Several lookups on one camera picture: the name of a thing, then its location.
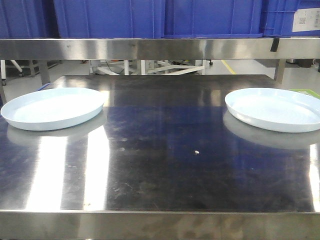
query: table leg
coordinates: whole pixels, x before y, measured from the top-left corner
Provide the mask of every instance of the table leg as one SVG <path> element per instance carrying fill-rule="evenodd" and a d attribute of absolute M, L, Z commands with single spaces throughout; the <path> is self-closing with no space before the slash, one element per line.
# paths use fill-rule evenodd
<path fill-rule="evenodd" d="M 42 85 L 50 83 L 50 75 L 49 75 L 47 60 L 39 60 L 38 66 L 39 66 Z"/>
<path fill-rule="evenodd" d="M 274 72 L 274 80 L 277 81 L 279 84 L 282 84 L 282 81 L 284 79 L 284 73 L 286 68 L 286 60 L 285 59 L 279 59 Z"/>
<path fill-rule="evenodd" d="M 33 60 L 29 60 L 29 68 L 30 68 L 31 77 L 34 78 L 36 76 L 36 71 L 35 71 L 35 65 Z"/>

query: white plate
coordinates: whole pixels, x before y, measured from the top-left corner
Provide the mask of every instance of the white plate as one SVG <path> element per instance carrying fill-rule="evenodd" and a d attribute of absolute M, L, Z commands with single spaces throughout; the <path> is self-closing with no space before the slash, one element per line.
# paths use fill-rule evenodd
<path fill-rule="evenodd" d="M 230 113 L 252 126 L 285 133 L 320 129 L 320 100 L 275 88 L 244 88 L 225 96 Z"/>
<path fill-rule="evenodd" d="M 81 124 L 96 116 L 104 95 L 82 87 L 63 87 L 32 92 L 7 102 L 1 115 L 12 126 L 47 131 Z"/>
<path fill-rule="evenodd" d="M 278 149 L 310 149 L 320 143 L 320 131 L 277 132 L 248 125 L 233 117 L 229 111 L 223 116 L 225 127 L 236 136 L 254 144 Z"/>

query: floor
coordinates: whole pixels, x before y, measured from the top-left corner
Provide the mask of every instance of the floor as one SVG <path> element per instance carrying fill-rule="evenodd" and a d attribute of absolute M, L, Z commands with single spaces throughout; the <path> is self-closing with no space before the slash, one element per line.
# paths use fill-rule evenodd
<path fill-rule="evenodd" d="M 80 60 L 65 60 L 49 70 L 50 79 L 54 81 L 63 75 L 88 75 L 90 73 L 89 63 Z M 265 67 L 256 60 L 213 60 L 213 65 L 206 63 L 207 75 L 229 75 L 229 74 L 264 74 L 270 78 L 274 77 L 275 68 Z M 12 100 L 21 95 L 31 93 L 39 89 L 41 84 L 40 75 L 35 77 L 11 77 L 7 79 L 4 92 L 7 100 Z M 320 94 L 320 72 L 318 68 L 287 67 L 284 71 L 283 88 L 285 89 L 311 89 Z"/>

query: white plastic tray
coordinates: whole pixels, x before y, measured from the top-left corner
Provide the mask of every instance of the white plastic tray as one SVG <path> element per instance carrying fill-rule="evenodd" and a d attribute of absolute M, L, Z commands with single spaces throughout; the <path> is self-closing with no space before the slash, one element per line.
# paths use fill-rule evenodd
<path fill-rule="evenodd" d="M 285 133 L 320 129 L 320 100 L 275 88 L 244 88 L 225 97 L 230 113 L 252 126 Z"/>
<path fill-rule="evenodd" d="M 105 102 L 96 90 L 63 87 L 32 92 L 7 102 L 1 115 L 12 126 L 31 131 L 63 129 L 96 116 Z"/>

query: black tape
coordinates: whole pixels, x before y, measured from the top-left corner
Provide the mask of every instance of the black tape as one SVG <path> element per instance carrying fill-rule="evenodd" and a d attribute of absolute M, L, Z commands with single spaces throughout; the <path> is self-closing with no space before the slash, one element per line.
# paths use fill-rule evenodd
<path fill-rule="evenodd" d="M 273 39 L 273 43 L 272 43 L 270 52 L 276 52 L 276 51 L 278 50 L 279 41 L 280 41 L 279 38 L 276 38 L 276 37 L 275 37 L 275 38 Z"/>

